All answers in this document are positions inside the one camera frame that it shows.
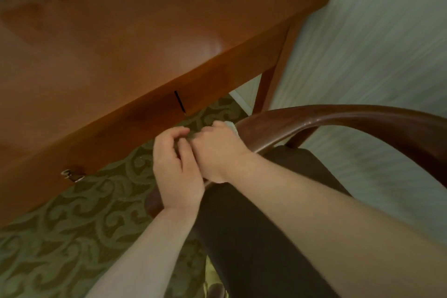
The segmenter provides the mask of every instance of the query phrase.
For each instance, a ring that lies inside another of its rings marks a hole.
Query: chair seat
[[[264,157],[348,194],[305,149],[279,146]],[[231,184],[205,191],[194,232],[230,297],[338,297],[282,231]]]

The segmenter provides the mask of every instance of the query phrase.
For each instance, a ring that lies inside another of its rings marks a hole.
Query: person
[[[223,122],[191,142],[188,132],[174,127],[155,139],[153,170],[164,209],[88,298],[164,296],[198,215],[203,178],[231,183],[252,201],[342,298],[447,297],[443,244],[252,153]]]

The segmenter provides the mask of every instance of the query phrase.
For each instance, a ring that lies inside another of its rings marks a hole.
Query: patterned carpet
[[[180,124],[199,131],[213,120],[246,117],[228,95]],[[155,184],[153,141],[88,176],[0,229],[0,297],[78,298],[150,222],[143,202]],[[190,235],[166,297],[203,296],[205,254]]]

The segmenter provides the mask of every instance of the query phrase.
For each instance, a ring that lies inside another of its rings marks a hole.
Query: drawer handle
[[[77,183],[85,178],[84,174],[75,175],[70,169],[64,170],[60,174],[63,175],[65,179],[70,179],[74,183]]]

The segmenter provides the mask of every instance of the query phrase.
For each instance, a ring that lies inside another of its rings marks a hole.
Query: person's left arm
[[[204,186],[192,149],[180,138],[188,128],[161,133],[154,143],[154,175],[164,209],[93,286],[87,298],[163,297],[178,254],[197,217]]]

